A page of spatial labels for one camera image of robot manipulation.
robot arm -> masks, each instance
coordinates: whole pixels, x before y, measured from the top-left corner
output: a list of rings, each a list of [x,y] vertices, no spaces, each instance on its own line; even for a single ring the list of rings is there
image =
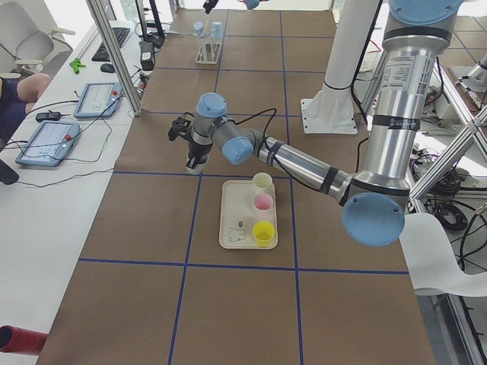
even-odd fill
[[[239,2],[243,2],[248,10],[255,9],[259,6],[259,2],[267,2],[268,0],[238,0]],[[218,0],[205,0],[203,4],[203,8],[205,9],[206,14],[210,14],[213,8],[218,4]]]
[[[385,246],[403,227],[409,197],[405,180],[415,133],[419,130],[434,60],[450,44],[461,0],[390,0],[383,47],[387,52],[364,168],[348,174],[258,129],[242,129],[228,118],[227,104],[215,93],[204,94],[192,125],[178,121],[170,139],[189,142],[189,171],[201,173],[214,143],[233,164],[254,154],[270,166],[344,206],[347,233],[360,243]]]

black phone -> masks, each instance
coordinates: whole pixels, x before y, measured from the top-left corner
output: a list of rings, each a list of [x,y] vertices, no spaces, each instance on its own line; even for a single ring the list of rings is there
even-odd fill
[[[60,112],[38,113],[36,115],[36,121],[42,122],[43,120],[60,120]]]

white cup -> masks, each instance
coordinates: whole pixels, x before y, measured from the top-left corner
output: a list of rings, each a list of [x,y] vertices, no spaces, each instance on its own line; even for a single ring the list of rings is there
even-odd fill
[[[269,194],[272,177],[268,173],[256,173],[252,179],[253,191],[258,194]]]

red cylinder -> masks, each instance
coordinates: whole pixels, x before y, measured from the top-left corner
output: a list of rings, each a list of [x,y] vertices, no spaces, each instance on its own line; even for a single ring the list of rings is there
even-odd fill
[[[39,355],[47,334],[4,325],[0,327],[0,351],[24,355]]]

green object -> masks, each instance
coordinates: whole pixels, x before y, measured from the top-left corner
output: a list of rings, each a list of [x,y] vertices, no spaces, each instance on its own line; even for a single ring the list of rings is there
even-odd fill
[[[83,65],[81,63],[81,60],[77,57],[75,58],[72,62],[69,63],[73,71],[75,72],[75,75],[79,74],[79,68],[80,67],[86,67],[86,65]]]

